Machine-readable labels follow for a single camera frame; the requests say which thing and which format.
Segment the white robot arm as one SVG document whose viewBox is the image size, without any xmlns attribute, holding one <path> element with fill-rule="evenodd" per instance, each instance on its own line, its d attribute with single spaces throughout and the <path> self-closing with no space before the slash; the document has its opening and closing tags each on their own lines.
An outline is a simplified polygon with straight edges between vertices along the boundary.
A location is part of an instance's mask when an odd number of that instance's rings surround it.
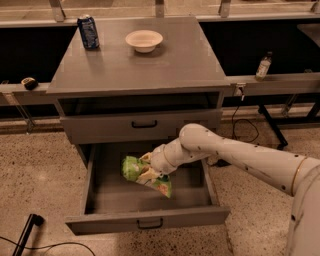
<svg viewBox="0 0 320 256">
<path fill-rule="evenodd" d="M 218 156 L 294 198 L 286 256 L 320 256 L 320 160 L 223 138 L 185 125 L 177 139 L 141 157 L 140 180 L 168 175 L 185 163 Z"/>
</svg>

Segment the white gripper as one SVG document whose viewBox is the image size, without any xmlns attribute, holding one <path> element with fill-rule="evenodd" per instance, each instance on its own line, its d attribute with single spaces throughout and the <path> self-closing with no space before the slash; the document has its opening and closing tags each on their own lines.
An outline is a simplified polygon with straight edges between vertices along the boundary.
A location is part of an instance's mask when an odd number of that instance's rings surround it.
<svg viewBox="0 0 320 256">
<path fill-rule="evenodd" d="M 140 160 L 146 163 L 151 162 L 151 167 L 146 172 L 138 176 L 137 182 L 139 184 L 145 184 L 148 181 L 154 181 L 160 177 L 160 174 L 169 175 L 176 170 L 165 156 L 165 146 L 160 145 L 155 148 L 153 152 L 147 152 L 140 157 Z"/>
</svg>

